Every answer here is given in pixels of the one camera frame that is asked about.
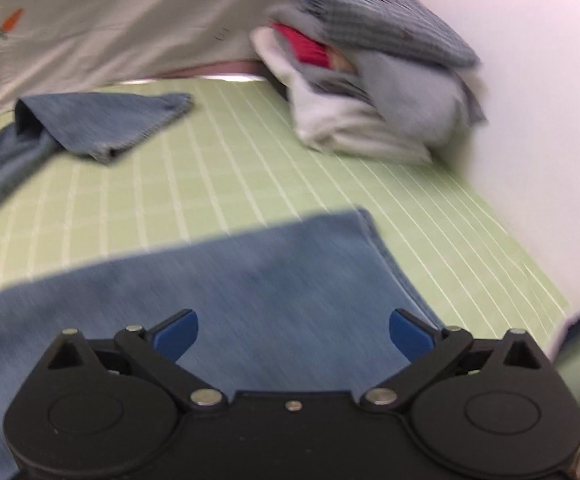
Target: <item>white wall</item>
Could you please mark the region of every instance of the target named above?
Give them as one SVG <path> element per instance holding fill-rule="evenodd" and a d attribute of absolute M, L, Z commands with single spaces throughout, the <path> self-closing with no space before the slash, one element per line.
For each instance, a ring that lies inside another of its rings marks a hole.
<path fill-rule="evenodd" d="M 476 49 L 489 118 L 446 160 L 580 307 L 580 0 L 421 0 Z"/>

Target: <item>bed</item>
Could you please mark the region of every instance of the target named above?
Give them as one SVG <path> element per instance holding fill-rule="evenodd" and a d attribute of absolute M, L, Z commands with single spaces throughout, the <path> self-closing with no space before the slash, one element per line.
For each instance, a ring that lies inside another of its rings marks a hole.
<path fill-rule="evenodd" d="M 111 166 L 65 153 L 11 195 L 0 207 L 0 288 L 361 206 L 444 322 L 485 337 L 520 326 L 545 346 L 564 318 L 554 285 L 439 162 L 397 166 L 307 150 L 266 81 L 189 78 L 103 91 L 190 92 L 196 105 Z M 0 127 L 10 120 L 0 116 Z"/>

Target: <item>metal pin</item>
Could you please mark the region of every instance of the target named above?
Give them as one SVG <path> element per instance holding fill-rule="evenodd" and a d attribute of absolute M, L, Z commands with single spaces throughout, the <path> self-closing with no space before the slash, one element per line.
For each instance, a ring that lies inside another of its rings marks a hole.
<path fill-rule="evenodd" d="M 300 400 L 288 400 L 285 403 L 285 409 L 289 412 L 300 412 L 303 409 L 303 403 Z"/>
<path fill-rule="evenodd" d="M 201 388 L 192 392 L 190 400 L 197 406 L 215 406 L 223 400 L 223 394 L 213 388 Z"/>
<path fill-rule="evenodd" d="M 398 396 L 389 388 L 372 388 L 365 393 L 365 398 L 375 406 L 386 406 L 397 400 Z"/>

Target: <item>denim fabric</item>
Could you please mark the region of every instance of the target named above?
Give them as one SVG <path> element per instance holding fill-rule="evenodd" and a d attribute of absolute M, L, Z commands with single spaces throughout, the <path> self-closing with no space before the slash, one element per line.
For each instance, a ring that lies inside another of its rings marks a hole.
<path fill-rule="evenodd" d="M 367 388 L 407 365 L 390 313 L 441 321 L 397 267 L 366 211 L 132 256 L 0 293 L 0 480 L 14 472 L 1 419 L 52 338 L 108 338 L 183 308 L 199 335 L 179 364 L 235 390 Z"/>
<path fill-rule="evenodd" d="M 109 162 L 192 106 L 189 94 L 48 94 L 21 98 L 0 130 L 0 203 L 62 148 Z"/>

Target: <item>gray cloth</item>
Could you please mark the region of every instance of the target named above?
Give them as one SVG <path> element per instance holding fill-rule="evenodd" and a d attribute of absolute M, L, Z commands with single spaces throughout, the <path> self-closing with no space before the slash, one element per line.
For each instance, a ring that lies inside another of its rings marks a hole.
<path fill-rule="evenodd" d="M 472 48 L 419 0 L 299 0 L 326 43 L 380 50 L 446 66 L 478 63 Z"/>
<path fill-rule="evenodd" d="M 21 98 L 0 130 L 0 203 L 65 149 L 109 162 L 192 106 L 190 94 L 48 94 Z"/>
<path fill-rule="evenodd" d="M 319 20 L 302 12 L 294 0 L 271 6 L 270 19 L 295 28 L 314 41 L 327 43 Z M 483 111 L 458 75 L 438 64 L 388 56 L 376 50 L 342 48 L 359 75 L 300 63 L 279 32 L 279 44 L 292 65 L 317 92 L 341 94 L 372 104 L 392 131 L 439 148 L 455 133 L 484 119 Z"/>
<path fill-rule="evenodd" d="M 4 412 L 62 328 L 110 338 L 183 308 L 199 318 L 178 361 L 231 396 L 235 390 L 352 390 L 407 365 L 388 330 L 405 308 L 442 327 L 378 236 L 366 211 L 195 246 L 132 256 L 0 292 L 0 480 L 15 469 Z"/>

